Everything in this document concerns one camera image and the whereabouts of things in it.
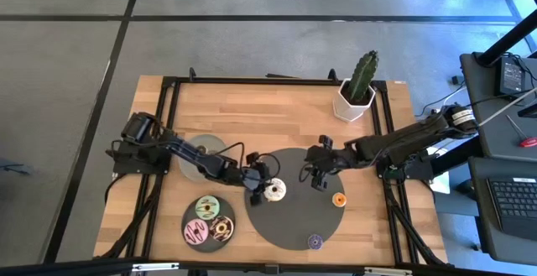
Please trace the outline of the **white plant pot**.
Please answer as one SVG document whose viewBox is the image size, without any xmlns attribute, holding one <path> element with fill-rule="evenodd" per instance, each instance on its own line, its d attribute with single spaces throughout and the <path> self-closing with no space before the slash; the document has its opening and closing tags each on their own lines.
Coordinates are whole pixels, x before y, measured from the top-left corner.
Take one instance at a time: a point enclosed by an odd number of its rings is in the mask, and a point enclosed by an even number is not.
<svg viewBox="0 0 537 276">
<path fill-rule="evenodd" d="M 332 108 L 335 117 L 339 118 L 340 120 L 344 122 L 354 122 L 358 118 L 360 118 L 365 111 L 367 111 L 370 106 L 373 103 L 373 100 L 376 96 L 376 91 L 369 86 L 368 92 L 365 96 L 365 104 L 364 105 L 352 105 L 344 96 L 343 96 L 343 90 L 350 82 L 350 78 L 346 78 L 343 80 L 342 84 L 339 87 L 339 90 L 337 91 L 337 94 L 334 96 L 332 100 Z"/>
</svg>

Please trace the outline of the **dark grey plate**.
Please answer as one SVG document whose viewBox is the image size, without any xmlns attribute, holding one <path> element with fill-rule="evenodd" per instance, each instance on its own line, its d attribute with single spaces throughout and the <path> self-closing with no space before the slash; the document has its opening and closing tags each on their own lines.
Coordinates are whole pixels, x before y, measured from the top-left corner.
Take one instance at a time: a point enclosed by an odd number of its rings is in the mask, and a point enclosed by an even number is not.
<svg viewBox="0 0 537 276">
<path fill-rule="evenodd" d="M 211 235 L 209 234 L 208 235 L 208 238 L 202 243 L 202 244 L 199 244 L 199 245 L 190 245 L 186 242 L 186 244 L 191 247 L 192 249 L 196 250 L 197 252 L 201 252 L 201 253 L 213 253 L 213 252 L 216 252 L 220 249 L 222 249 L 223 247 L 225 247 L 231 240 L 232 240 L 232 237 L 236 231 L 236 220 L 235 220 L 235 214 L 234 214 L 234 210 L 232 209 L 231 205 L 224 199 L 222 199 L 221 197 L 219 196 L 215 196 L 219 202 L 220 202 L 220 212 L 218 214 L 218 216 L 228 216 L 229 218 L 232 219 L 233 223 L 234 223 L 234 232 L 232 234 L 232 236 L 230 237 L 229 240 L 225 241 L 225 242 L 218 242 L 216 240 L 214 240 Z M 200 219 L 197 215 L 196 215 L 196 212 L 195 212 L 195 205 L 196 205 L 196 202 L 200 199 L 200 197 L 194 201 L 191 202 L 191 204 L 187 207 L 187 209 L 185 210 L 184 212 L 184 215 L 182 217 L 182 221 L 181 221 L 181 235 L 184 239 L 184 235 L 183 235 L 183 229 L 184 229 L 184 226 L 185 224 L 188 222 L 188 221 L 191 221 L 193 219 Z M 208 226 L 208 229 L 211 225 L 211 222 L 215 219 L 211 219 L 211 220 L 208 220 L 208 221 L 205 221 L 207 226 Z"/>
</svg>

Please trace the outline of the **black aluminium table frame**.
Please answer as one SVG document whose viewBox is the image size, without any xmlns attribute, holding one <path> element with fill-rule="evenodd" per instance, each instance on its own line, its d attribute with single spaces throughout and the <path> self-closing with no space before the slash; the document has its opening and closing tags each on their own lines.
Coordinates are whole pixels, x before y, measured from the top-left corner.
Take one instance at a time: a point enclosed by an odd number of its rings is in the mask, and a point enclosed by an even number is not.
<svg viewBox="0 0 537 276">
<path fill-rule="evenodd" d="M 338 89 L 333 80 L 232 77 L 142 76 L 132 103 L 135 112 L 160 112 L 165 123 L 191 138 L 212 133 L 232 145 L 232 153 L 272 152 L 307 148 L 322 134 L 336 144 L 371 133 L 388 133 L 414 121 L 408 87 L 401 81 L 378 83 L 372 107 L 355 122 L 343 122 L 332 112 Z M 132 240 L 128 251 L 153 260 L 208 263 L 252 263 L 392 266 L 417 263 L 416 246 L 388 210 L 386 185 L 374 169 L 341 174 L 347 204 L 339 227 L 318 251 L 291 251 L 276 247 L 258 234 L 244 206 L 244 191 L 216 183 L 189 181 L 173 163 L 156 177 L 128 175 L 110 190 L 94 252 L 102 255 L 126 230 L 133 214 L 152 186 L 155 209 Z M 196 198 L 213 194 L 227 200 L 236 214 L 231 241 L 213 253 L 200 253 L 181 235 L 181 219 Z"/>
</svg>

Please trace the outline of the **black laptop keyboard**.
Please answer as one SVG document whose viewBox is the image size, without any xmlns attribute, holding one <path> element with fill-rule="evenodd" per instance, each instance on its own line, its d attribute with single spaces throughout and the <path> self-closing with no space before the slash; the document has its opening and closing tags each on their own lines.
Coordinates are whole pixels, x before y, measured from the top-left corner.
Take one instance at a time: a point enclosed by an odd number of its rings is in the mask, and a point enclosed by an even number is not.
<svg viewBox="0 0 537 276">
<path fill-rule="evenodd" d="M 537 241 L 537 178 L 488 178 L 487 187 L 501 231 Z"/>
</svg>

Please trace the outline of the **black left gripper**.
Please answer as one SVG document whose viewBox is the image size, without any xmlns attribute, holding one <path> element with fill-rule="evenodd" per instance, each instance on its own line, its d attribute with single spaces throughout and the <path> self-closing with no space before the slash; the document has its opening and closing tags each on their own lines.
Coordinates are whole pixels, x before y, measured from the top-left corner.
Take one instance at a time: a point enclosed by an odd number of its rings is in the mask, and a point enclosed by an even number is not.
<svg viewBox="0 0 537 276">
<path fill-rule="evenodd" d="M 257 163 L 259 152 L 252 152 L 246 156 L 246 163 L 250 166 L 242 167 L 243 185 L 251 191 L 262 190 L 270 179 L 269 167 L 265 163 Z M 261 192 L 253 192 L 250 195 L 250 205 L 258 206 L 263 202 Z"/>
</svg>

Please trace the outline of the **black desk support beam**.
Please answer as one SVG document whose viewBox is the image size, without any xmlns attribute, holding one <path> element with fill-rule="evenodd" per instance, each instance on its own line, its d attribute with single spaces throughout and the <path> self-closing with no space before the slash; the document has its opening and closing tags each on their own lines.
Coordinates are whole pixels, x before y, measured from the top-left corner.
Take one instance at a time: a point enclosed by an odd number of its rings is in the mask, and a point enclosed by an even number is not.
<svg viewBox="0 0 537 276">
<path fill-rule="evenodd" d="M 465 143 L 457 146 L 456 148 L 449 150 L 445 154 L 432 159 L 430 166 L 432 168 L 433 175 L 440 175 L 458 167 L 468 161 L 471 157 L 482 157 L 482 145 L 478 136 L 468 139 Z"/>
</svg>

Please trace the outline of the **red-handled screwdriver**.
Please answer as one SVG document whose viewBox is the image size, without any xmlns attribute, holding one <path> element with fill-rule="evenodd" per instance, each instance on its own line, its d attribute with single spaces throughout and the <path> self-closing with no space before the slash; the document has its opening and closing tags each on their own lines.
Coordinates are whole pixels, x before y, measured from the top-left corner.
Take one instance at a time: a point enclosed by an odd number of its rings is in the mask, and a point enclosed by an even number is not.
<svg viewBox="0 0 537 276">
<path fill-rule="evenodd" d="M 537 138 L 536 137 L 530 137 L 526 135 L 522 129 L 517 125 L 517 123 L 509 116 L 507 115 L 506 118 L 508 119 L 511 126 L 514 128 L 515 132 L 520 137 L 519 146 L 521 148 L 532 148 L 534 146 L 537 146 Z"/>
</svg>

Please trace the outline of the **mint green frosted donut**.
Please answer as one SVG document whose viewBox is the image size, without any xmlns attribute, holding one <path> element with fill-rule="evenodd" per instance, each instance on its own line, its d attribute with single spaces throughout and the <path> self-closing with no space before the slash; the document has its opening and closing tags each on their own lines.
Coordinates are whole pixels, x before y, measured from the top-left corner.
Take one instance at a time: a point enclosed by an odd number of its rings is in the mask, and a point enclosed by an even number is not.
<svg viewBox="0 0 537 276">
<path fill-rule="evenodd" d="M 200 219 L 208 221 L 218 216 L 220 207 L 220 202 L 215 196 L 205 195 L 196 202 L 195 212 Z"/>
</svg>

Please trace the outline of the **black metal pole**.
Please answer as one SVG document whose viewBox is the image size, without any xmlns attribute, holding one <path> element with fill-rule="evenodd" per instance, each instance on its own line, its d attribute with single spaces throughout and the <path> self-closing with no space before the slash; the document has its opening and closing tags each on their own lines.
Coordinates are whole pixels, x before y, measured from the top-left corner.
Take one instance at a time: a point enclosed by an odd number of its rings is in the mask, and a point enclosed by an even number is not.
<svg viewBox="0 0 537 276">
<path fill-rule="evenodd" d="M 499 41 L 480 54 L 476 61 L 483 67 L 493 65 L 504 53 L 537 28 L 537 9 L 508 31 Z"/>
</svg>

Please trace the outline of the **grey desk with laptop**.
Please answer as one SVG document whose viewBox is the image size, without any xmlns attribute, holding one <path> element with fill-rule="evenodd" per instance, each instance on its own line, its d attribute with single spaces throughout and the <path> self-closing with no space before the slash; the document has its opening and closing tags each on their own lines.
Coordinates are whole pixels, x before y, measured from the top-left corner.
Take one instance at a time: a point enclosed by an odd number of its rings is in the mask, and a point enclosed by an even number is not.
<svg viewBox="0 0 537 276">
<path fill-rule="evenodd" d="M 468 161 L 477 198 L 480 239 L 492 259 L 537 266 L 537 241 L 510 236 L 501 231 L 487 187 L 488 178 L 537 178 L 537 163 L 470 158 Z"/>
</svg>

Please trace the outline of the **white frosted sprinkled donut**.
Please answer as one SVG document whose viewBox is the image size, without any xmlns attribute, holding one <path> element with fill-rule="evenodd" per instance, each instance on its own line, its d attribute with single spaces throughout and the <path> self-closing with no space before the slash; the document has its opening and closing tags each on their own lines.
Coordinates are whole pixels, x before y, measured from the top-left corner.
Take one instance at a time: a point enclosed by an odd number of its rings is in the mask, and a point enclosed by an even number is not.
<svg viewBox="0 0 537 276">
<path fill-rule="evenodd" d="M 279 178 L 273 178 L 266 182 L 263 195 L 268 201 L 275 202 L 283 200 L 286 192 L 287 188 L 285 183 Z"/>
</svg>

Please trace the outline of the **black power adapter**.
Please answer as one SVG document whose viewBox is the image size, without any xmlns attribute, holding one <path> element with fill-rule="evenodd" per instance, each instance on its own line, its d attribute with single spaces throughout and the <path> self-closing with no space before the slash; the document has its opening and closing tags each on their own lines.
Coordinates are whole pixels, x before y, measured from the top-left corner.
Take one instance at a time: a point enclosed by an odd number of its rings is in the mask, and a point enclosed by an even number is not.
<svg viewBox="0 0 537 276">
<path fill-rule="evenodd" d="M 525 73 L 516 59 L 501 59 L 498 90 L 505 95 L 514 95 L 525 90 Z"/>
</svg>

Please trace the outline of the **green cactus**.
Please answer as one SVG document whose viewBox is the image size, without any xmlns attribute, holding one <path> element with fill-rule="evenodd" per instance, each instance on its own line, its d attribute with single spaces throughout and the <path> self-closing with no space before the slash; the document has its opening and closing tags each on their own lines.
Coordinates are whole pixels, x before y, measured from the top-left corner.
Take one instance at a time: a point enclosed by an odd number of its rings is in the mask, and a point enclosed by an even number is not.
<svg viewBox="0 0 537 276">
<path fill-rule="evenodd" d="M 350 102 L 361 101 L 367 93 L 368 87 L 378 68 L 378 52 L 367 52 L 357 63 L 347 88 Z"/>
</svg>

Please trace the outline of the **black crossbar with silver brackets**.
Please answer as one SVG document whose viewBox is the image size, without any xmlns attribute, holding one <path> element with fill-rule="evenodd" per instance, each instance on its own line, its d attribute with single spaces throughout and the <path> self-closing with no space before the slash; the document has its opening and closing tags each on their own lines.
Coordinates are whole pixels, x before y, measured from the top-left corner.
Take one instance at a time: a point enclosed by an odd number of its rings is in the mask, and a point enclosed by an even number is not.
<svg viewBox="0 0 537 276">
<path fill-rule="evenodd" d="M 143 273 L 161 270 L 223 270 L 280 273 L 352 273 L 382 276 L 519 276 L 515 273 L 496 273 L 451 265 L 400 263 L 392 266 L 331 265 L 298 263 L 218 263 L 218 262 L 151 262 L 146 258 L 97 258 L 86 261 L 42 263 L 0 268 L 0 276 L 110 276 L 121 273 Z"/>
</svg>

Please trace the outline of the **pink frosted donut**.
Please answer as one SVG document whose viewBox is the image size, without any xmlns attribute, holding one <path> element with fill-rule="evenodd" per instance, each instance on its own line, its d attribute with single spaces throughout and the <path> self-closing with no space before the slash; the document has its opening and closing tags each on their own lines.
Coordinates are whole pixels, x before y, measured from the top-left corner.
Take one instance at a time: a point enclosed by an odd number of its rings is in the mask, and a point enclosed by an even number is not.
<svg viewBox="0 0 537 276">
<path fill-rule="evenodd" d="M 204 220 L 193 219 L 185 224 L 183 235 L 188 244 L 199 245 L 208 238 L 209 229 Z"/>
</svg>

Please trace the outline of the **chocolate frosted donut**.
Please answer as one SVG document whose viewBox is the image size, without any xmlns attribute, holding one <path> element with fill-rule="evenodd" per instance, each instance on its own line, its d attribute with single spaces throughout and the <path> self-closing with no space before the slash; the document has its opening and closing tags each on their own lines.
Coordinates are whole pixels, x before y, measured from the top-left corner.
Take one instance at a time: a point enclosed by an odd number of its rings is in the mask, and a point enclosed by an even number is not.
<svg viewBox="0 0 537 276">
<path fill-rule="evenodd" d="M 217 216 L 209 227 L 209 234 L 218 242 L 230 239 L 234 232 L 234 223 L 228 216 Z"/>
</svg>

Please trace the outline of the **light grey plate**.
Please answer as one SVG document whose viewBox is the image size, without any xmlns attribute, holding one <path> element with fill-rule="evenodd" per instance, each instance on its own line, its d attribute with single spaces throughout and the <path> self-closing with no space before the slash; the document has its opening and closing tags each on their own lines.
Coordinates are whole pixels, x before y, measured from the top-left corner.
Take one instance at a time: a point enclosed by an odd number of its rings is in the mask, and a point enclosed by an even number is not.
<svg viewBox="0 0 537 276">
<path fill-rule="evenodd" d="M 217 136 L 201 134 L 189 140 L 198 150 L 204 154 L 214 154 L 226 147 L 226 144 Z M 178 158 L 180 172 L 189 180 L 196 183 L 207 182 L 205 176 L 193 165 L 182 158 Z"/>
</svg>

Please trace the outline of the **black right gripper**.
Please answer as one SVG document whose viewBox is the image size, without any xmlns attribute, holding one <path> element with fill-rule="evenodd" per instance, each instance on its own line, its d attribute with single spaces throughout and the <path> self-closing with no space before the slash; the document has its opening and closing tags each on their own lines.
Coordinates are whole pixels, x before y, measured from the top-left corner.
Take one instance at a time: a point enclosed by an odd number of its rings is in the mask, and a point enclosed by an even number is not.
<svg viewBox="0 0 537 276">
<path fill-rule="evenodd" d="M 311 146 L 307 149 L 305 162 L 321 173 L 337 174 L 337 156 L 336 153 L 331 150 L 333 147 L 333 140 L 326 135 L 321 135 L 319 137 L 319 143 L 322 144 L 322 147 Z M 327 189 L 327 186 L 328 183 L 323 174 L 314 175 L 312 177 L 311 187 L 315 190 L 324 191 Z"/>
</svg>

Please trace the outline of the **large dark round plate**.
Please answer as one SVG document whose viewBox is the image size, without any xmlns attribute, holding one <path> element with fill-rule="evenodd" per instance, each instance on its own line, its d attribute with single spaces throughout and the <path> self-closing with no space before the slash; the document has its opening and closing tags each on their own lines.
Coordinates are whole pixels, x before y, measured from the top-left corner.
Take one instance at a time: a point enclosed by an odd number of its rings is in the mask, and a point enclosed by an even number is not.
<svg viewBox="0 0 537 276">
<path fill-rule="evenodd" d="M 326 242 L 339 227 L 344 213 L 331 200 L 335 193 L 345 192 L 339 176 L 327 176 L 324 191 L 312 188 L 311 179 L 299 182 L 299 177 L 305 175 L 301 169 L 305 155 L 303 148 L 284 148 L 263 158 L 270 172 L 279 171 L 278 178 L 286 185 L 283 200 L 272 202 L 263 198 L 260 205 L 251 206 L 251 192 L 244 191 L 246 211 L 255 230 L 268 242 L 288 250 L 307 250 L 312 234 L 322 236 Z"/>
</svg>

